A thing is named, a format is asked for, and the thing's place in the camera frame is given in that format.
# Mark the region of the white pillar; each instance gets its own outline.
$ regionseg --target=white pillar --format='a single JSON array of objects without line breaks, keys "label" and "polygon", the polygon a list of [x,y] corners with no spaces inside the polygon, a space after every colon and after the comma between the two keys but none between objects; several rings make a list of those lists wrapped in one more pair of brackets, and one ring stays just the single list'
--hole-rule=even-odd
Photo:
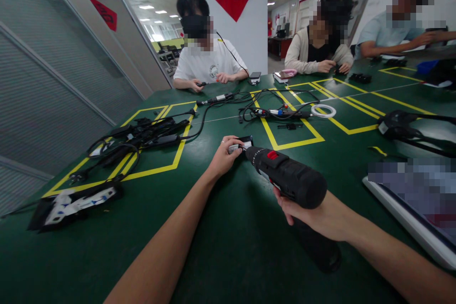
[{"label": "white pillar", "polygon": [[216,0],[206,1],[214,29],[234,45],[249,72],[267,74],[267,0],[248,0],[237,22]]}]

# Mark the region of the finger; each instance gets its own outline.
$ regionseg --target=finger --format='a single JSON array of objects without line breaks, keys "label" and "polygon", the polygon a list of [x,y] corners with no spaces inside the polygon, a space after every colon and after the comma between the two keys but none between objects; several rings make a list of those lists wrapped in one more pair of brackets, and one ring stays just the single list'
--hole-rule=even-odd
[{"label": "finger", "polygon": [[243,146],[244,143],[238,139],[230,139],[228,141],[225,141],[223,143],[223,146],[228,150],[228,147],[230,147],[231,145],[234,145],[234,144],[238,144],[238,145],[241,145]]},{"label": "finger", "polygon": [[230,139],[237,139],[237,138],[238,137],[236,137],[235,135],[226,135],[223,137],[222,141],[227,142]]},{"label": "finger", "polygon": [[276,187],[274,187],[274,188],[272,189],[272,191],[274,192],[275,198],[276,198],[277,200],[279,200],[279,197],[280,197],[280,191],[279,191],[279,189],[276,188]]},{"label": "finger", "polygon": [[304,209],[299,204],[289,200],[286,197],[282,197],[282,210],[285,214],[289,214],[302,220]]},{"label": "finger", "polygon": [[285,214],[285,218],[286,218],[286,221],[288,222],[288,224],[290,226],[292,226],[293,224],[295,224],[295,222],[293,221],[293,217],[289,214]]},{"label": "finger", "polygon": [[239,157],[242,153],[242,149],[236,149],[232,154],[231,154],[231,158],[232,159],[236,159],[237,157]]}]

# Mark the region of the hand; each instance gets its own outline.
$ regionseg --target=hand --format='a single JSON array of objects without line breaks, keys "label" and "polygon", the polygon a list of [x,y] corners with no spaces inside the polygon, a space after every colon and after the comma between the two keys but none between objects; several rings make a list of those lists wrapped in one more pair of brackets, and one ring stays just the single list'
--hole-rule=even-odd
[{"label": "hand", "polygon": [[234,75],[229,75],[227,73],[217,74],[217,79],[220,83],[223,83],[223,84],[236,81],[236,77]]},{"label": "hand", "polygon": [[244,143],[238,140],[238,137],[234,135],[223,137],[220,146],[215,152],[214,158],[212,158],[212,161],[210,162],[208,172],[220,177],[231,169],[234,160],[242,153],[242,149],[238,148],[233,153],[228,154],[228,147],[235,144],[244,145]]},{"label": "hand", "polygon": [[331,60],[324,60],[321,62],[318,62],[318,72],[323,72],[325,74],[329,73],[332,67],[336,66],[336,62],[331,61]]},{"label": "hand", "polygon": [[434,41],[436,38],[436,33],[434,31],[431,32],[425,32],[423,34],[420,34],[418,37],[416,37],[414,40],[410,42],[410,46],[412,48],[418,48],[423,45],[430,44]]},{"label": "hand", "polygon": [[350,71],[351,69],[351,65],[348,64],[348,63],[343,63],[341,65],[341,67],[339,68],[339,72],[343,73],[343,74],[348,74],[348,72]]},{"label": "hand", "polygon": [[290,226],[294,224],[293,217],[295,217],[331,240],[351,239],[354,230],[359,226],[359,219],[362,218],[329,191],[321,205],[315,209],[303,209],[299,204],[281,197],[280,190],[276,187],[274,187],[274,195]]},{"label": "hand", "polygon": [[190,88],[193,89],[195,92],[199,93],[201,90],[204,89],[204,86],[198,87],[198,86],[196,85],[197,83],[201,83],[201,81],[198,80],[197,78],[191,80],[191,81],[190,81]]}]

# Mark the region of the person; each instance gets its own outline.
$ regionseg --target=person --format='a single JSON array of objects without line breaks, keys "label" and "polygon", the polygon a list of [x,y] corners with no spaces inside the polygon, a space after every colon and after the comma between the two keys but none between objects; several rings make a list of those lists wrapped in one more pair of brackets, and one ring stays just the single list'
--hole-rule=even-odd
[{"label": "person", "polygon": [[414,14],[429,0],[393,0],[393,5],[375,16],[361,31],[355,58],[395,54],[420,46],[456,39],[456,32],[430,31],[418,28]]},{"label": "person", "polygon": [[173,85],[199,93],[202,82],[228,83],[248,77],[248,70],[229,40],[214,38],[206,0],[177,0],[177,11],[188,41],[180,53]]},{"label": "person", "polygon": [[339,71],[347,74],[353,55],[342,40],[353,5],[352,0],[321,0],[310,24],[294,35],[285,68],[296,69],[300,74],[329,73],[337,63]]},{"label": "person", "polygon": [[[228,153],[234,144],[244,145],[234,135],[223,138],[207,170],[128,267],[106,304],[170,301],[209,194],[242,153],[241,148]],[[301,208],[281,197],[277,188],[274,194],[288,224],[293,225],[294,218],[298,218],[327,238],[348,242],[410,303],[456,303],[455,278],[355,213],[329,191],[316,209]]]}]

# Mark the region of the pink object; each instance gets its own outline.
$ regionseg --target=pink object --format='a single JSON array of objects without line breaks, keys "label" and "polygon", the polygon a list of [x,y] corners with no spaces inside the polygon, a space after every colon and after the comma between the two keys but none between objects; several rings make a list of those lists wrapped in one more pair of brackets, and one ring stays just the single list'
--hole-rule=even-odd
[{"label": "pink object", "polygon": [[293,77],[298,73],[298,71],[295,69],[285,69],[285,70],[282,70],[282,72],[286,73],[290,77]]}]

